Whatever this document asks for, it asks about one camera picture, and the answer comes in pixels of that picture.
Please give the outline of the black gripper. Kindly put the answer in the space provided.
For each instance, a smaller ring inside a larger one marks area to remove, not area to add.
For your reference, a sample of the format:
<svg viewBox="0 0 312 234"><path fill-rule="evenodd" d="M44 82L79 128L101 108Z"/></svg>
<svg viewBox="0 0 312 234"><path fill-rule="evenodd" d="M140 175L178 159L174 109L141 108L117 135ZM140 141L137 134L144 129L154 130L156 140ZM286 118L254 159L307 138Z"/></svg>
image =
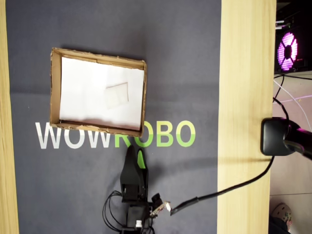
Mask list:
<svg viewBox="0 0 312 234"><path fill-rule="evenodd" d="M143 174L144 185L140 185L140 169ZM147 202L148 177L149 171L143 150L139 148L136 156L134 146L129 146L126 152L124 166L121 171L122 202Z"/></svg>

